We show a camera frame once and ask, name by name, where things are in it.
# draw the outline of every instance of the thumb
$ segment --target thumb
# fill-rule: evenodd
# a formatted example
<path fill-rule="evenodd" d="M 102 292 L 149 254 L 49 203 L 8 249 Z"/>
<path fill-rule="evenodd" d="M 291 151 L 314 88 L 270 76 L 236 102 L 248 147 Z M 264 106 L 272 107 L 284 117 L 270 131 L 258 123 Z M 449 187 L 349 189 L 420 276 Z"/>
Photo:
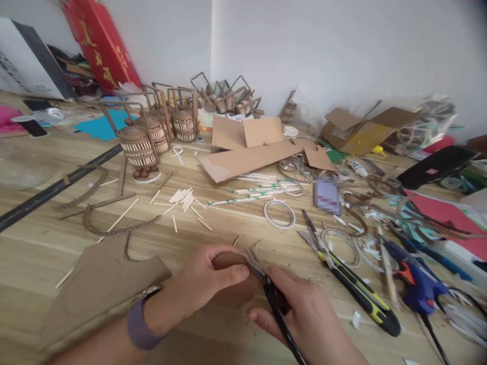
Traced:
<path fill-rule="evenodd" d="M 216 270 L 215 289 L 220 291 L 226 287 L 241 283 L 249 277 L 249 268 L 247 265 L 232 265 L 226 269 Z"/>
<path fill-rule="evenodd" d="M 251 307 L 247 311 L 247 318 L 253 321 L 257 326 L 261 327 L 264 331 L 271 336 L 277 338 L 285 346 L 288 346 L 284 336 L 279 328 L 279 325 L 274 319 L 274 316 L 267 309 L 259 307 Z"/>

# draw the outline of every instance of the glue bottle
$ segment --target glue bottle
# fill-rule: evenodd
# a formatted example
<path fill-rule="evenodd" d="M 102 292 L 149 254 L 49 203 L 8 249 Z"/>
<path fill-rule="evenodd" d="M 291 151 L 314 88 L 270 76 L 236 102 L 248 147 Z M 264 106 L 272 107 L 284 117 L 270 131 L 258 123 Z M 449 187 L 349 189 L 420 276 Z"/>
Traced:
<path fill-rule="evenodd" d="M 367 177 L 367 175 L 368 175 L 367 170 L 361 164 L 359 164 L 356 160 L 347 160 L 346 164 L 358 176 Z"/>

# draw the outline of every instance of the left hand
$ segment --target left hand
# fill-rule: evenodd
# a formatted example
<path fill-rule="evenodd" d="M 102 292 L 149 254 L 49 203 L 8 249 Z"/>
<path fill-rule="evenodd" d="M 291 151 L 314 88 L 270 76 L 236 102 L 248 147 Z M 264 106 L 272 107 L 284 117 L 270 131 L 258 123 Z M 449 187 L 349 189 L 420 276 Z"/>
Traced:
<path fill-rule="evenodd" d="M 144 318 L 154 333 L 167 333 L 172 326 L 208 303 L 217 292 L 248 278 L 249 268 L 246 265 L 214 269 L 213 259 L 223 252 L 238 253 L 232 246 L 203 246 L 165 289 L 147 300 Z M 170 325 L 168 316 L 173 319 Z M 165 317 L 163 327 L 157 325 L 158 317 Z"/>

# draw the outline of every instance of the hand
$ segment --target hand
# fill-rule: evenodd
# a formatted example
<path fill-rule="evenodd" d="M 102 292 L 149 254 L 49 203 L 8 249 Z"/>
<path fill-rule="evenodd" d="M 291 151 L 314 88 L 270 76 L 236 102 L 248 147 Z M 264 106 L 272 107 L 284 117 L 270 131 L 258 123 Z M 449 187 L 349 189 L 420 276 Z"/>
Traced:
<path fill-rule="evenodd" d="M 292 307 L 284 321 L 308 364 L 368 364 L 346 335 L 323 288 L 286 269 L 264 271 Z M 270 311 L 251 307 L 247 317 L 287 346 Z"/>
<path fill-rule="evenodd" d="M 217 292 L 247 279 L 249 268 L 246 265 L 214 269 L 213 259 L 223 252 L 238 253 L 232 246 L 202 247 L 165 289 L 147 300 L 144 318 L 153 333 L 166 334 L 208 303 Z"/>

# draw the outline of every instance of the smartwatch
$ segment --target smartwatch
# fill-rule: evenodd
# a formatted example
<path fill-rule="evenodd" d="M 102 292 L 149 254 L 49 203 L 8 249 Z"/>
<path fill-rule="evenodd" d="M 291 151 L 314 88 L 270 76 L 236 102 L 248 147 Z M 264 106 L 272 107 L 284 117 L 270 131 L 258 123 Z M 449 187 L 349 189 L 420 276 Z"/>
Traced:
<path fill-rule="evenodd" d="M 144 305 L 146 300 L 163 288 L 155 285 L 140 293 L 132 302 L 127 315 L 127 331 L 132 343 L 142 351 L 152 350 L 164 338 L 152 333 L 144 320 Z"/>

